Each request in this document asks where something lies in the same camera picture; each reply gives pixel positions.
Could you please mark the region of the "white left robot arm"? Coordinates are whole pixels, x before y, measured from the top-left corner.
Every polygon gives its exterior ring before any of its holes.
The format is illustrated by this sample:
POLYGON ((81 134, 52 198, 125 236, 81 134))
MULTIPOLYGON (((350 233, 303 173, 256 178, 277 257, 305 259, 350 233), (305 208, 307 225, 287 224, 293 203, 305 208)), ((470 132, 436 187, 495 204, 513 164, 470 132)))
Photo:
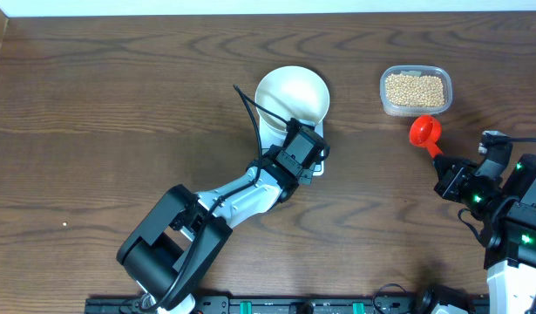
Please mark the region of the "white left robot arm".
POLYGON ((316 154, 272 146, 245 174, 193 193, 174 186, 120 246, 116 259, 145 291, 140 311, 189 312, 193 291, 234 228, 287 201, 312 180, 316 154))

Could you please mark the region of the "red plastic measuring scoop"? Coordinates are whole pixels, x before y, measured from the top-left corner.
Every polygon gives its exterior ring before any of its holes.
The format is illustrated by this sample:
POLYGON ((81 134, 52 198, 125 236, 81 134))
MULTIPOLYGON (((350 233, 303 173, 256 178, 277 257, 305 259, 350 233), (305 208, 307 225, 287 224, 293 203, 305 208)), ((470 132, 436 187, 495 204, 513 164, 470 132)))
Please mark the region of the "red plastic measuring scoop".
POLYGON ((443 152, 437 142, 442 133, 440 122, 430 115, 422 115, 415 119, 409 132, 409 141, 415 147, 427 150, 432 159, 443 152))

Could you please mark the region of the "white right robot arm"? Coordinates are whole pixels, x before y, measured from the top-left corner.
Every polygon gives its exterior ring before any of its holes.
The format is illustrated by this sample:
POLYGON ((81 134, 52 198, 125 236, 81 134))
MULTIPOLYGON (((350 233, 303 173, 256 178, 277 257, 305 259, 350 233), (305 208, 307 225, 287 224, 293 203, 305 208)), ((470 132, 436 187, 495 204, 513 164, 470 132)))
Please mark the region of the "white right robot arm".
POLYGON ((438 155, 433 166, 435 192, 483 223, 469 228, 485 249, 489 312, 536 313, 536 155, 523 154, 503 186, 469 160, 438 155))

